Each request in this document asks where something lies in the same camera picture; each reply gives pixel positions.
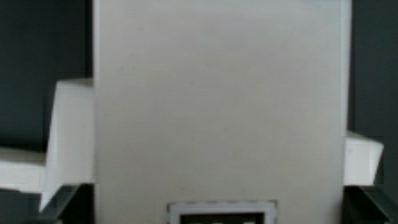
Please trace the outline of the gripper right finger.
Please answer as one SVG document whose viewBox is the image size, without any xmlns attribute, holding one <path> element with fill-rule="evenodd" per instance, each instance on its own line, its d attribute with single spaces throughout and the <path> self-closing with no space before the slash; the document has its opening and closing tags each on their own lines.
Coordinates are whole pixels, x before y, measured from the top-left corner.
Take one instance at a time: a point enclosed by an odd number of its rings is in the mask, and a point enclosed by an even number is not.
<svg viewBox="0 0 398 224">
<path fill-rule="evenodd" d="M 347 186 L 343 224 L 398 224 L 398 205 L 377 186 Z"/>
</svg>

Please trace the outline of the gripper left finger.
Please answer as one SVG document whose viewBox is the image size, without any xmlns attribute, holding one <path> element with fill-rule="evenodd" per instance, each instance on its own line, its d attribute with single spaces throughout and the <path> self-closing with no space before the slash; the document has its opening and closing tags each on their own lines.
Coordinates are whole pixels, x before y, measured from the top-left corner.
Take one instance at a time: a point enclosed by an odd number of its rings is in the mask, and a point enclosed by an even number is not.
<svg viewBox="0 0 398 224">
<path fill-rule="evenodd" d="M 96 224 L 95 185 L 64 185 L 29 224 Z"/>
</svg>

